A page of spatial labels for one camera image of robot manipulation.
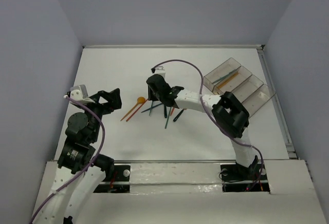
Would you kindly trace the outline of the yellow knife dark handle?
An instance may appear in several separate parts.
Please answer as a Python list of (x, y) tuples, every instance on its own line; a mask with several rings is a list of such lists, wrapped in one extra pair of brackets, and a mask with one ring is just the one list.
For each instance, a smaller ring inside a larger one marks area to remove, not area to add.
[(168, 114), (167, 114), (167, 107), (164, 105), (163, 106), (164, 109), (164, 118), (167, 118)]

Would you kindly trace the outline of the teal fork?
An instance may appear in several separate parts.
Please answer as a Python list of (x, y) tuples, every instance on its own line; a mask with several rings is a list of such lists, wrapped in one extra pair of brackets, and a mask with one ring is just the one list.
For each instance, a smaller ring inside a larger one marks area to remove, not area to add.
[(212, 84), (215, 85), (216, 83), (218, 83), (218, 82), (220, 82), (220, 81), (226, 79), (227, 77), (229, 77), (230, 75), (232, 75), (232, 74), (235, 73), (235, 72), (236, 72), (236, 70), (233, 70), (233, 71), (229, 72), (228, 74), (226, 74), (226, 75), (220, 77), (219, 79), (215, 80), (214, 82), (212, 82)]

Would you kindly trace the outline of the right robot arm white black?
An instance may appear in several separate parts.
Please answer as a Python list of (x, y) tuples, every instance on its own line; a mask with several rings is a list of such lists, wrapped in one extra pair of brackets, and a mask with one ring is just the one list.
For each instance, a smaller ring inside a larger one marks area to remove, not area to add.
[(153, 74), (146, 83), (151, 96), (163, 105), (208, 114), (231, 140), (237, 174), (248, 179), (255, 173), (258, 157), (248, 134), (249, 112), (233, 93), (227, 91), (222, 95), (202, 95), (181, 86), (171, 87), (160, 74)]

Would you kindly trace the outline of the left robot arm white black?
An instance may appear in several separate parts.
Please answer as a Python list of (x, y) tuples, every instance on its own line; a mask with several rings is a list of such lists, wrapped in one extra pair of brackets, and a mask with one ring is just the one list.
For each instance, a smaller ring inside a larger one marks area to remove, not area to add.
[(120, 89), (90, 96), (85, 85), (78, 85), (64, 98), (81, 112), (67, 121), (51, 189), (30, 223), (76, 223), (99, 183), (114, 174), (114, 160), (100, 153), (105, 142), (102, 117), (122, 107)]

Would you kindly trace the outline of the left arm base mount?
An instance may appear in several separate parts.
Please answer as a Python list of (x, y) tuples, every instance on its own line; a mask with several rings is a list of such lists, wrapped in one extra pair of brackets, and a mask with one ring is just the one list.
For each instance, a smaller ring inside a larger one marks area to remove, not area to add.
[(94, 193), (129, 193), (131, 166), (115, 164), (111, 176), (106, 177), (94, 190)]

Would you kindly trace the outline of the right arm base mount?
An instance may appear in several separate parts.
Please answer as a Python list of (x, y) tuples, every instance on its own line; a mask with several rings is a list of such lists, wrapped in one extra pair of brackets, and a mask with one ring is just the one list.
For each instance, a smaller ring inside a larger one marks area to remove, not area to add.
[(222, 164), (219, 179), (224, 193), (231, 192), (270, 192), (266, 168), (258, 164), (254, 173), (243, 176), (238, 173), (236, 164)]

